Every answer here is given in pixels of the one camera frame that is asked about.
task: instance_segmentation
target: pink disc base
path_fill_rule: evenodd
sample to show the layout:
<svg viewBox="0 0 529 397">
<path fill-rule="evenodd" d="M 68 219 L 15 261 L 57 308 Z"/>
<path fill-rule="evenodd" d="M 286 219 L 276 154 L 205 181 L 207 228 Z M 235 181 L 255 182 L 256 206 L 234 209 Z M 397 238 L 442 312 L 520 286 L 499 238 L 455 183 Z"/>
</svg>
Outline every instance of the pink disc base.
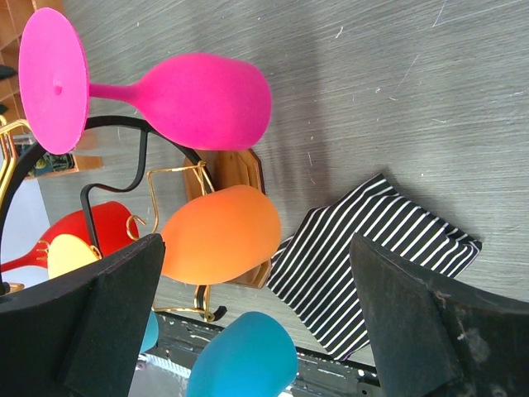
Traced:
<svg viewBox="0 0 529 397">
<path fill-rule="evenodd" d="M 18 62 L 24 112 L 49 152 L 75 148 L 88 116 L 88 66 L 72 24 L 51 8 L 36 11 L 22 33 Z"/>
</svg>

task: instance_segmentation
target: gray floor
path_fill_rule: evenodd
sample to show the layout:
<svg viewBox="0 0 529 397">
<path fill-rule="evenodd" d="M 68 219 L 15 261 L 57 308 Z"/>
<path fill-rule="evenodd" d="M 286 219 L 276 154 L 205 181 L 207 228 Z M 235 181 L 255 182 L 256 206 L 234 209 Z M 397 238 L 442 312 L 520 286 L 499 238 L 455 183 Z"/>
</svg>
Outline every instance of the gray floor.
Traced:
<svg viewBox="0 0 529 397">
<path fill-rule="evenodd" d="M 311 207 L 383 171 L 400 191 L 484 241 L 460 280 L 529 300 L 529 19 L 521 0 L 64 0 L 92 80 L 129 84 L 170 55 L 206 51 L 258 65 L 274 117 L 255 147 L 269 196 L 293 232 Z M 134 109 L 93 100 L 92 114 Z M 137 134 L 99 131 L 104 169 L 41 180 L 53 222 L 79 208 L 89 181 L 131 179 Z M 149 167 L 179 165 L 161 141 Z M 162 221 L 185 200 L 161 175 Z M 94 201 L 110 196 L 95 194 Z M 119 198 L 152 217 L 144 185 Z M 296 343 L 322 349 L 267 289 L 223 285 L 222 324 L 258 309 Z M 192 286 L 162 280 L 159 304 L 189 304 Z M 369 348 L 352 359 L 372 362 Z"/>
</svg>

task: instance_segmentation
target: white wall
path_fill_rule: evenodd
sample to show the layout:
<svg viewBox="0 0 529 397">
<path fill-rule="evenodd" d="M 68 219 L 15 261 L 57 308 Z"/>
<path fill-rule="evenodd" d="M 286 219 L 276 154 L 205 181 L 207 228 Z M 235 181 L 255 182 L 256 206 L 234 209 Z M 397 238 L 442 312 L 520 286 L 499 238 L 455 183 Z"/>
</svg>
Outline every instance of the white wall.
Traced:
<svg viewBox="0 0 529 397">
<path fill-rule="evenodd" d="M 2 263 L 25 255 L 50 227 L 41 189 L 36 179 L 25 180 L 15 193 L 7 213 L 2 235 Z M 34 266 L 2 274 L 4 281 L 23 283 L 26 287 L 43 281 L 47 272 Z"/>
</svg>

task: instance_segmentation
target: black and white striped napkin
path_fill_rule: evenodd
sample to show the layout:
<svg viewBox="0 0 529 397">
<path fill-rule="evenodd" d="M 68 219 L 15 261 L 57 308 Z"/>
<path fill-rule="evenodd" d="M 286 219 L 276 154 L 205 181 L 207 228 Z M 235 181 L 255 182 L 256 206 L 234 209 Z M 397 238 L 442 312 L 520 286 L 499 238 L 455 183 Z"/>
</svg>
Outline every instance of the black and white striped napkin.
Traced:
<svg viewBox="0 0 529 397">
<path fill-rule="evenodd" d="M 272 258 L 267 285 L 338 360 L 369 343 L 349 263 L 354 233 L 449 277 L 470 265 L 482 247 L 401 196 L 382 174 L 338 202 L 310 210 Z"/>
</svg>

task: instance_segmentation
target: pink wine glass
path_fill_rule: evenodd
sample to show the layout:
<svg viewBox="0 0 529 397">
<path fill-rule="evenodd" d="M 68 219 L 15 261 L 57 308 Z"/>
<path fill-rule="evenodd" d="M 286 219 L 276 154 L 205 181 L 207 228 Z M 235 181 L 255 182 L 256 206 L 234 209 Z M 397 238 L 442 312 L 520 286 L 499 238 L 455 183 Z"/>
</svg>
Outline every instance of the pink wine glass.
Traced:
<svg viewBox="0 0 529 397">
<path fill-rule="evenodd" d="M 219 55 L 174 56 L 132 85 L 90 84 L 77 32 L 50 8 L 26 24 L 19 79 L 33 134 L 55 154 L 71 151 L 81 139 L 90 96 L 129 103 L 165 138 L 202 150 L 249 148 L 265 133 L 272 113 L 263 74 Z"/>
</svg>

